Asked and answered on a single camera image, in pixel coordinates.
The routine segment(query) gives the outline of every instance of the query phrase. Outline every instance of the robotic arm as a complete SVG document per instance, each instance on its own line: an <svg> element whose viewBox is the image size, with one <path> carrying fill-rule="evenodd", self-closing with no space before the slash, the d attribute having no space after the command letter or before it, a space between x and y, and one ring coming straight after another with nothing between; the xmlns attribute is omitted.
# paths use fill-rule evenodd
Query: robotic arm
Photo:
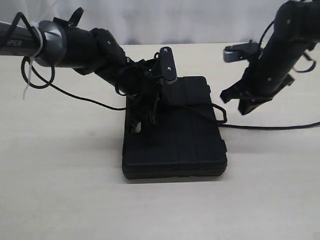
<svg viewBox="0 0 320 240"><path fill-rule="evenodd" d="M155 124L157 104L166 102L162 86L177 80L171 49L163 47L153 59L134 62L108 30L78 28L83 13L79 8L69 21L42 21L38 29L18 26L10 36L12 25L0 22L0 55L34 57L43 67L72 68L80 75L95 73L127 96L133 128L141 122Z"/></svg>
<svg viewBox="0 0 320 240"><path fill-rule="evenodd" d="M289 72L305 51L312 51L320 41L319 23L319 1L289 0L277 11L274 32L263 50L253 42L226 47L225 62L246 59L249 66L240 81L222 91L223 102L239 99L238 110L246 115L290 86L294 79Z"/></svg>

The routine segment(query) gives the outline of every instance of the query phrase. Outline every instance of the tabletop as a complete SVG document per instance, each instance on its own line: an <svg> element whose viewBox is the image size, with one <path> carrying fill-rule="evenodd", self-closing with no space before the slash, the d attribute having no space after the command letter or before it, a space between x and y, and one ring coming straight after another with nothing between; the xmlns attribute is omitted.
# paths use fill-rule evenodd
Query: tabletop
<svg viewBox="0 0 320 240"><path fill-rule="evenodd" d="M228 123L290 126L320 121L320 68L247 116L222 90L247 62L224 63L226 44L178 44L177 73L205 76ZM126 45L133 60L160 45ZM320 57L320 51L311 55ZM210 178L127 180L121 168L124 116L53 88L26 86L20 57L0 57L1 240L320 240L320 128L222 128L226 172ZM296 68L305 69L301 59ZM50 76L48 69L40 69ZM35 77L32 81L40 83ZM91 74L57 69L54 84L113 107L125 99Z"/></svg>

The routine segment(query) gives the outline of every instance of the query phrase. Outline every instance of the table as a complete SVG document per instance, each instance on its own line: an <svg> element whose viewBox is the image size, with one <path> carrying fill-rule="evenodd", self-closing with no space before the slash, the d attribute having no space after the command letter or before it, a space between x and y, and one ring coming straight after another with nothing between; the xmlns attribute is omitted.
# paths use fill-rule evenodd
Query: table
<svg viewBox="0 0 320 240"><path fill-rule="evenodd" d="M320 120L320 68L247 116L220 92L247 63L224 63L226 44L170 45L178 75L205 76L230 124L286 126ZM123 46L150 59L159 45ZM317 49L311 54L317 58ZM47 88L30 88L20 57L0 57L1 240L318 240L320 129L221 129L228 168L219 178L126 180L121 169L124 112ZM297 68L308 62L301 60ZM40 71L50 75L48 69ZM40 83L33 77L35 84ZM57 69L54 83L122 107L96 75Z"/></svg>

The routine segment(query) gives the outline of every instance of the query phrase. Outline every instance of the background wall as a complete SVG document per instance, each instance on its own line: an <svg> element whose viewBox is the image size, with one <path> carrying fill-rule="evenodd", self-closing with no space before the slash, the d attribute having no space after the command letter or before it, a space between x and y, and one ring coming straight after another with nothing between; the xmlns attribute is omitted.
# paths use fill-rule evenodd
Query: background wall
<svg viewBox="0 0 320 240"><path fill-rule="evenodd" d="M29 20L69 19L84 8L79 27L109 29L120 44L242 42L260 38L285 0L1 0L0 20L17 12Z"/></svg>

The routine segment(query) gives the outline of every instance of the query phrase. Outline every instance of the black case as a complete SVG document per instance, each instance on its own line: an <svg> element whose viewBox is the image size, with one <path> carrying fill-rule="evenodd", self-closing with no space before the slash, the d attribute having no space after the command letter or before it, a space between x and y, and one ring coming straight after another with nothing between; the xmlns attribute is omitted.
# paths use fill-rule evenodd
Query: black case
<svg viewBox="0 0 320 240"><path fill-rule="evenodd" d="M180 77L165 92L174 105L212 103L210 87L203 76ZM213 120L208 105L192 109ZM122 170L127 179L220 176L227 167L227 148L215 123L173 108L157 112L157 126L130 133L126 111Z"/></svg>

